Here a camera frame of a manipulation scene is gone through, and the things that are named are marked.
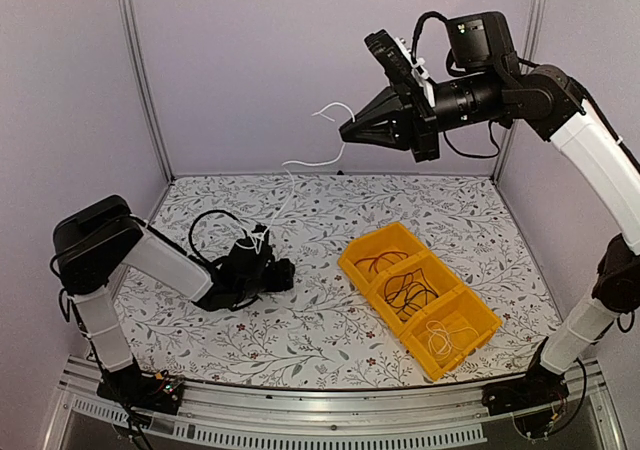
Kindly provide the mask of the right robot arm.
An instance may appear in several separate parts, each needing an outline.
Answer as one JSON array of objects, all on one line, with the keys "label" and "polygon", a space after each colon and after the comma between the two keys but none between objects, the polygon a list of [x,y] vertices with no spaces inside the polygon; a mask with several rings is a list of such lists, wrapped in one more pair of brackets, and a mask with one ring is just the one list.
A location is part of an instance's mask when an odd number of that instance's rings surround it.
[{"label": "right robot arm", "polygon": [[449,79],[435,82],[417,55],[386,31],[366,37],[388,86],[339,133],[346,143],[408,151],[418,161],[439,156],[448,131],[486,122],[509,128],[526,122],[586,179],[620,232],[608,244],[593,289],[542,343],[517,385],[517,397],[537,406],[556,379],[591,344],[639,306],[639,165],[590,93],[553,65],[532,65],[514,47],[498,11],[448,18]]}]

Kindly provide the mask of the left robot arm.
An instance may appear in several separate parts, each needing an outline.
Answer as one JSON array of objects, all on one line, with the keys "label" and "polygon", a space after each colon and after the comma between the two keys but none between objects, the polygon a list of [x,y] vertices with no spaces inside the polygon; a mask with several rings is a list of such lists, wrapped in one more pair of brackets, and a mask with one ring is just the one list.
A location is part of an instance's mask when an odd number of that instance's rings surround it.
[{"label": "left robot arm", "polygon": [[132,369],[137,362],[107,290],[111,275],[127,266],[204,311],[236,311],[264,293],[293,287],[295,266],[275,257],[269,237],[267,227],[258,225],[244,232],[228,254],[208,260],[195,248],[184,250],[112,195],[55,226],[50,268],[98,361],[111,373],[111,389],[126,403],[138,404],[149,385]]}]

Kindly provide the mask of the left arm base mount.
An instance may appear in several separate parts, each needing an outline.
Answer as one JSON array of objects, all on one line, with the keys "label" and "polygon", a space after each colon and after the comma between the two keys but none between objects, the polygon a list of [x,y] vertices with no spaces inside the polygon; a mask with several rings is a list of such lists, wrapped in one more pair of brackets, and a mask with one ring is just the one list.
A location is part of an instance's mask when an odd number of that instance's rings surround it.
[{"label": "left arm base mount", "polygon": [[97,395],[127,408],[176,415],[182,403],[185,377],[167,370],[155,374],[143,372],[138,363],[121,370],[102,371]]}]

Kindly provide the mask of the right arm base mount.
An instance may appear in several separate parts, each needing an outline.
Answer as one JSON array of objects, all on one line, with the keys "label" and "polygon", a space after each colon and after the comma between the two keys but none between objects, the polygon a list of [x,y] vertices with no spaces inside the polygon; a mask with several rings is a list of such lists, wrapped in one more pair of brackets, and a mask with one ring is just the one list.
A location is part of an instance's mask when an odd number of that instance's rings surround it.
[{"label": "right arm base mount", "polygon": [[522,377],[485,385],[481,403],[490,416],[511,414],[516,432],[525,440],[547,440],[570,426],[585,403],[587,370],[580,359],[576,363],[581,371],[582,387],[571,415],[568,415],[570,391],[565,377],[537,365]]}]

